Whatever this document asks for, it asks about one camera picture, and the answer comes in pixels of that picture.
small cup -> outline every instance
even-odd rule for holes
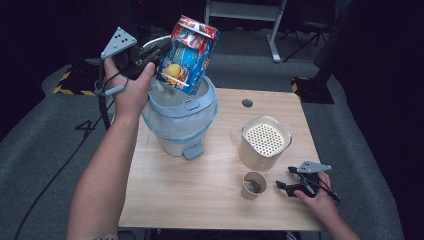
[[[241,195],[247,200],[253,200],[265,192],[267,182],[259,172],[248,172],[243,177]]]

white shelf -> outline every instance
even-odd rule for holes
[[[275,35],[280,25],[281,16],[287,0],[281,0],[280,6],[263,6],[254,4],[241,4],[231,2],[215,2],[207,0],[205,9],[205,23],[209,25],[210,17],[240,18],[260,21],[274,22],[272,34],[266,36],[274,62],[281,62],[277,47],[275,46]]]
[[[210,16],[252,19],[274,22],[278,14],[278,6],[262,6],[229,2],[210,3]]]

gray carpet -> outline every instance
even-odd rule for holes
[[[265,41],[269,32],[222,32],[206,74],[217,87],[281,92],[291,92],[293,77],[315,76],[318,68],[312,61],[322,42],[276,64]],[[299,36],[304,41],[309,35]],[[282,57],[296,47],[294,34],[277,41]],[[84,131],[74,128],[100,117],[97,98],[52,93],[67,68],[45,79],[46,98],[0,143],[0,239],[13,239],[32,202],[82,141]],[[353,120],[343,88],[334,77],[328,87],[334,105],[302,106],[321,161],[333,166],[330,176],[341,196],[339,211],[362,239],[403,239],[395,201]],[[100,122],[35,206],[19,239],[64,239],[74,187],[104,133]],[[141,239],[143,229],[135,230]],[[302,232],[302,239],[318,235]]]

beige cylindrical container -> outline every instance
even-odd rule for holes
[[[241,195],[247,200],[253,200],[265,192],[267,188],[265,177],[258,172],[248,172],[243,177]]]
[[[274,118],[259,116],[242,128],[240,160],[254,171],[267,171],[291,142],[290,133]]]

finger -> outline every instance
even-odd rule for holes
[[[143,72],[137,78],[139,84],[148,85],[150,80],[152,80],[153,75],[155,74],[155,64],[149,62],[144,68]]]
[[[309,198],[304,192],[300,191],[300,190],[295,190],[293,192],[293,194],[299,198],[302,202],[307,201],[307,198]]]
[[[105,59],[104,66],[105,66],[105,73],[107,78],[110,78],[111,76],[115,75],[118,72],[115,62],[111,58]]]
[[[330,176],[325,172],[319,172],[318,176],[331,189]]]

